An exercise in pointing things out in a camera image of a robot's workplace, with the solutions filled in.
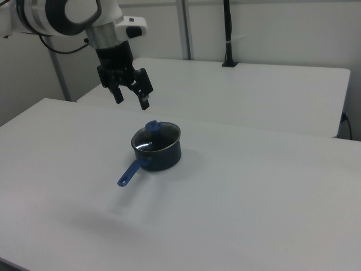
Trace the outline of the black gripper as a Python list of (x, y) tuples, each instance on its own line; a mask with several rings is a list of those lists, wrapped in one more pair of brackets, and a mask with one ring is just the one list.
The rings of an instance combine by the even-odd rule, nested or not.
[(98, 75), (103, 88), (107, 88), (117, 104), (124, 101), (119, 85), (131, 86), (137, 95), (141, 109), (149, 107), (149, 95), (153, 86), (145, 68), (135, 70), (133, 67), (133, 54), (127, 41), (107, 49), (96, 49), (100, 61), (97, 67)]

